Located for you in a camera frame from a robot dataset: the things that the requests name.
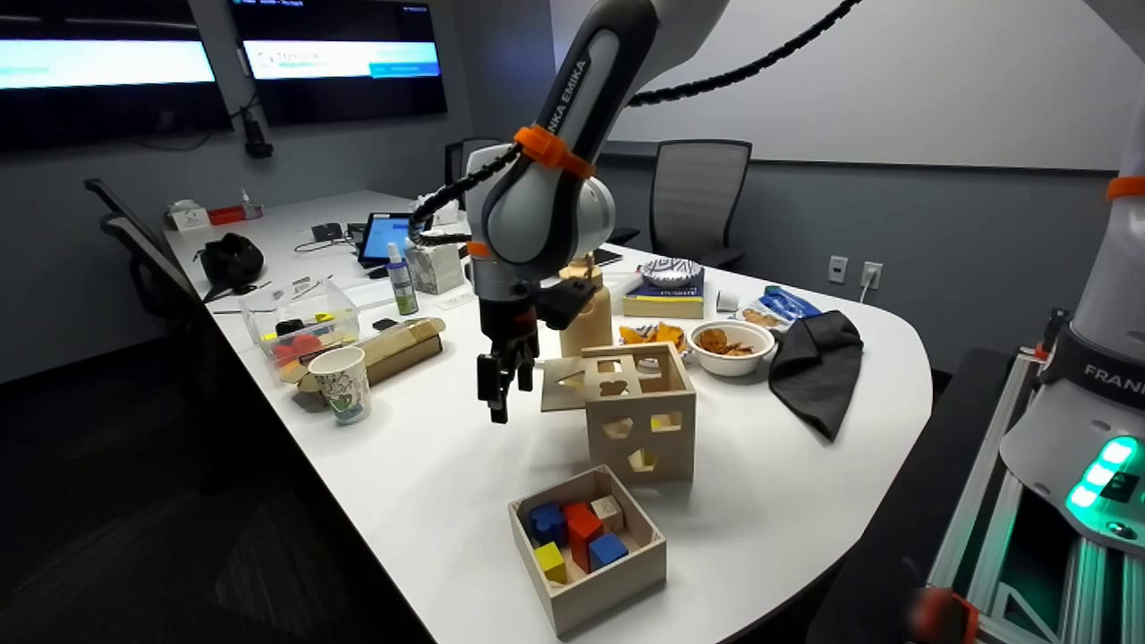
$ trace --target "black cloth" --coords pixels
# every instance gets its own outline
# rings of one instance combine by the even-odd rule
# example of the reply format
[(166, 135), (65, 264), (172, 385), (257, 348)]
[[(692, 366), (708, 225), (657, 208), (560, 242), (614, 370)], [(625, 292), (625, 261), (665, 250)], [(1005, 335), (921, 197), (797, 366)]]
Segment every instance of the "black cloth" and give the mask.
[(863, 335), (848, 315), (825, 310), (777, 333), (773, 394), (825, 441), (836, 438), (863, 370)]

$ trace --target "snack bowl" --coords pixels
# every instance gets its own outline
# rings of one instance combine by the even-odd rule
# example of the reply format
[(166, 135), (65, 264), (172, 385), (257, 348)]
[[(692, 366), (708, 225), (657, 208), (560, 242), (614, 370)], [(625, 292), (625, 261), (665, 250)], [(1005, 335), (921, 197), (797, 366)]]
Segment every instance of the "snack bowl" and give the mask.
[(702, 277), (702, 264), (688, 258), (663, 258), (663, 261), (643, 261), (638, 264), (643, 281), (655, 281), (663, 290), (683, 290), (692, 279)]
[(750, 321), (702, 321), (688, 333), (692, 359), (723, 379), (750, 376), (777, 355), (777, 335)]

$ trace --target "power outlet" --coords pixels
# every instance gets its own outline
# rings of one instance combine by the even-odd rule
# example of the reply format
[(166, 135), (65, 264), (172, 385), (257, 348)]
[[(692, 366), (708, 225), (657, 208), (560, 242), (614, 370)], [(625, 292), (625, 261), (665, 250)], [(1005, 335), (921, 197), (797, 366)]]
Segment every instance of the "power outlet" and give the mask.
[(881, 290), (885, 285), (885, 261), (863, 261), (863, 281), (865, 290)]
[(825, 258), (825, 281), (848, 281), (848, 255), (831, 255)]

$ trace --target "green light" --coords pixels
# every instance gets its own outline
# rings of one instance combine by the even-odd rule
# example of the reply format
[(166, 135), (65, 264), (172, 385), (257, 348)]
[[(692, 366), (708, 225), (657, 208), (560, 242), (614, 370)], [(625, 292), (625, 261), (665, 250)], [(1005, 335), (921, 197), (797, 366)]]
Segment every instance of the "green light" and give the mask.
[(1073, 487), (1073, 495), (1070, 495), (1070, 504), (1076, 504), (1076, 507), (1091, 507), (1094, 501), (1100, 501), (1100, 495), (1086, 487)]
[(1102, 462), (1094, 462), (1086, 472), (1084, 472), (1084, 482), (1091, 487), (1107, 487), (1114, 481), (1114, 468), (1107, 468)]
[(1102, 462), (1121, 468), (1135, 452), (1139, 452), (1139, 441), (1121, 438), (1121, 441), (1107, 444)]

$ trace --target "television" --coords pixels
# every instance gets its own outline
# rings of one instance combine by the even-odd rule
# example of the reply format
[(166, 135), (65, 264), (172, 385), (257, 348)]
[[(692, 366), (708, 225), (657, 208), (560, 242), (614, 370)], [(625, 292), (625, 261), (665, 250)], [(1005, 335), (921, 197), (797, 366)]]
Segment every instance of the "television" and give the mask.
[(0, 150), (230, 128), (186, 0), (5, 0)]
[(234, 17), (271, 126), (446, 110), (427, 5), (234, 0)]

